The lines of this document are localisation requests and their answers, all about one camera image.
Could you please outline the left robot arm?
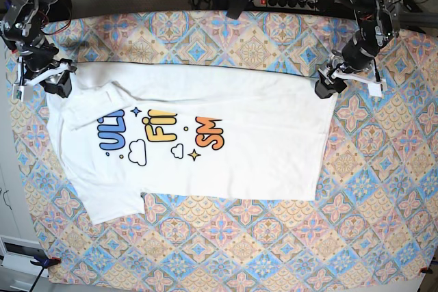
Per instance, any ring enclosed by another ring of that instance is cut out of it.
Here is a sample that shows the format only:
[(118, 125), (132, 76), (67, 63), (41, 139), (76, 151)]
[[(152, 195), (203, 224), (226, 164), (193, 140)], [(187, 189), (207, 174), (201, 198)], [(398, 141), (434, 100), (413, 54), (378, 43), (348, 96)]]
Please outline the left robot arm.
[(328, 62), (318, 69), (314, 91), (321, 99), (342, 93), (347, 81), (363, 83), (370, 96), (379, 97), (387, 91), (387, 81), (380, 74), (376, 57), (394, 38), (399, 29), (386, 0), (337, 0), (353, 10), (358, 30), (343, 46), (333, 49)]

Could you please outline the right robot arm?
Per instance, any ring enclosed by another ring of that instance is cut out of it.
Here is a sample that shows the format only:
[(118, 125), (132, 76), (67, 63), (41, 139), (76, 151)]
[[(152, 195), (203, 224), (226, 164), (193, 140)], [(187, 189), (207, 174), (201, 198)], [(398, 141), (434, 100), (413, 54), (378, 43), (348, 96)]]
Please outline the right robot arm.
[(28, 101), (36, 85), (66, 98), (72, 90), (70, 76), (77, 67), (70, 59), (56, 59), (59, 49), (48, 42), (44, 27), (51, 6), (60, 0), (7, 0), (2, 11), (1, 39), (18, 55), (12, 97)]

